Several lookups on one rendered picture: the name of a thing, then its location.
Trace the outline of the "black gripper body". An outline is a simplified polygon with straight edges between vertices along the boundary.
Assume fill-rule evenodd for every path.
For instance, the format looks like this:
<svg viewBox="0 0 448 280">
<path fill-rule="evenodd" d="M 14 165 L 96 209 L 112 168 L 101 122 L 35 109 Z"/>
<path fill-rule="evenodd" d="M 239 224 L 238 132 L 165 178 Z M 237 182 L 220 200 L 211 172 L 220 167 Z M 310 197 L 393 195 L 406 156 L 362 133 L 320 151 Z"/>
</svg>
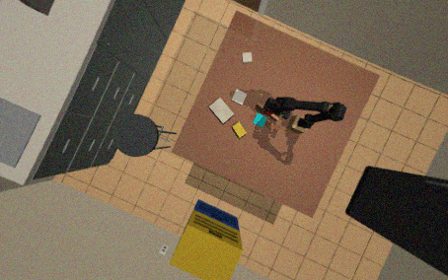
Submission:
<svg viewBox="0 0 448 280">
<path fill-rule="evenodd" d="M 265 102 L 265 104 L 266 104 L 266 102 Z M 287 119 L 289 117 L 289 115 L 290 115 L 290 111 L 279 112 L 279 111 L 277 111 L 277 109 L 273 109 L 273 108 L 265 106 L 265 104 L 263 106 L 264 110 L 269 110 L 270 109 L 270 111 L 272 111 L 272 112 L 274 112 L 274 113 L 276 113 L 278 115 L 280 115 L 280 114 L 283 115 L 282 118 L 284 118 L 284 119 Z"/>
</svg>

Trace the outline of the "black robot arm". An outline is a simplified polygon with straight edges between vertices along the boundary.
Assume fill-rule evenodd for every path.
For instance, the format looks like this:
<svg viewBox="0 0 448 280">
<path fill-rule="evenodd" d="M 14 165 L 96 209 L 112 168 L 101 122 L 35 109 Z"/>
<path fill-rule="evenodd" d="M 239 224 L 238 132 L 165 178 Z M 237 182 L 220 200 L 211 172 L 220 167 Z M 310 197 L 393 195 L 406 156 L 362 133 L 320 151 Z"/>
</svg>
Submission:
<svg viewBox="0 0 448 280">
<path fill-rule="evenodd" d="M 329 105 L 333 105 L 329 109 Z M 315 102 L 301 102 L 296 101 L 292 98 L 276 98 L 271 99 L 268 98 L 266 101 L 265 106 L 277 109 L 279 112 L 283 111 L 292 111 L 295 109 L 301 109 L 301 110 L 311 110 L 311 111 L 318 111 L 319 114 L 313 115 L 313 114 L 306 114 L 305 117 L 299 118 L 297 122 L 297 126 L 302 128 L 311 128 L 316 122 L 324 121 L 324 120 L 332 120 L 332 121 L 341 121 L 344 119 L 347 107 L 343 104 L 339 103 L 315 103 Z M 329 110 L 328 110 L 329 109 Z"/>
</svg>

